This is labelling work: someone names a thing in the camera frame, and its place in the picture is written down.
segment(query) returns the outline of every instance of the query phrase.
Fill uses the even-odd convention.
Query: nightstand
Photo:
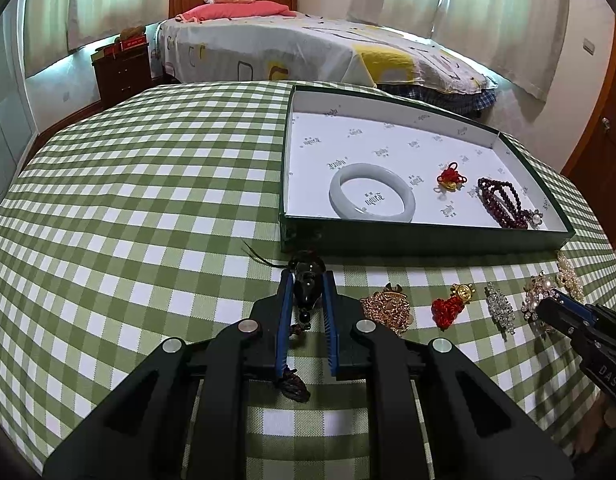
[[[147,44],[101,57],[93,61],[92,66],[105,108],[152,87]]]

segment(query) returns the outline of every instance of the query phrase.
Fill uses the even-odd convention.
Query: jewelry
[[[564,286],[570,297],[579,301],[579,303],[585,303],[586,298],[584,296],[584,288],[581,286],[581,280],[575,273],[575,269],[572,267],[566,255],[561,251],[557,251],[557,266],[559,267],[559,274],[557,274],[557,283],[560,286]]]
[[[396,335],[401,336],[409,325],[414,322],[414,317],[410,313],[408,296],[403,294],[401,285],[384,286],[381,292],[375,292],[368,298],[361,298],[363,314],[374,322],[386,325]]]
[[[392,216],[375,215],[358,208],[345,196],[341,185],[354,178],[377,180],[392,188],[403,202],[403,213]],[[410,222],[415,216],[415,197],[410,186],[397,174],[374,164],[350,164],[335,173],[330,183],[330,203],[340,218],[381,222]]]
[[[499,328],[509,334],[515,333],[515,314],[508,299],[492,283],[486,285],[486,303],[490,315]]]
[[[524,287],[526,300],[521,304],[521,312],[526,321],[537,321],[537,307],[543,298],[557,298],[559,293],[554,289],[555,283],[541,271],[539,276],[532,276],[530,284]]]
[[[460,189],[468,179],[457,171],[459,164],[451,162],[448,167],[441,172],[441,175],[437,177],[439,186],[445,187],[448,191],[455,191]]]
[[[484,207],[494,216],[500,226],[509,229],[528,229],[528,222],[533,226],[539,226],[543,223],[542,218],[544,214],[540,213],[539,209],[535,209],[534,212],[528,209],[521,209],[519,195],[511,183],[480,178],[477,181],[477,186],[479,187],[479,195],[482,198]],[[505,192],[505,188],[508,188],[515,198],[514,204]],[[499,192],[506,208],[496,199],[496,192]]]
[[[447,300],[438,298],[432,302],[432,319],[435,324],[441,330],[449,328],[457,316],[463,312],[464,306],[470,303],[475,293],[472,283],[468,285],[454,283],[450,288],[450,298]]]

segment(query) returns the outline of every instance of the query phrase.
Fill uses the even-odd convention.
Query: white jade bangle
[[[354,178],[369,178],[389,186],[403,202],[403,213],[392,216],[375,215],[357,207],[348,200],[341,189],[344,182]],[[340,218],[380,222],[410,222],[415,215],[415,197],[408,184],[399,175],[374,164],[351,164],[341,168],[332,177],[329,195],[330,203]]]

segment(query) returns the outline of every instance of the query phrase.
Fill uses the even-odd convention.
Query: green checkered tablecloth
[[[150,89],[55,135],[14,182],[0,208],[0,423],[38,469],[160,341],[214,336],[275,292],[280,273],[250,260],[242,239],[286,260],[277,206],[292,86]],[[586,299],[616,309],[616,258],[597,219],[571,183],[530,160],[577,230],[565,253]],[[403,285],[415,317],[406,338],[421,342],[440,335],[432,300],[475,283],[477,301],[445,336],[565,446],[594,386],[567,340],[522,320],[528,278],[557,270],[555,256],[536,259],[326,263],[354,298]],[[508,340],[488,315],[488,281],[515,307]],[[308,404],[251,385],[248,478],[368,476],[365,385],[329,376],[320,317],[289,358]]]

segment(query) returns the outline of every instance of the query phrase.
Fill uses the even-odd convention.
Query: gold chain jewelry
[[[559,267],[559,273],[557,274],[559,286],[564,286],[573,300],[584,303],[586,298],[584,297],[581,281],[575,273],[572,264],[561,251],[557,251],[557,266]]]
[[[387,326],[398,336],[406,332],[408,326],[414,322],[408,296],[403,294],[402,290],[401,285],[392,288],[388,283],[381,292],[375,292],[372,296],[360,300],[364,316]]]

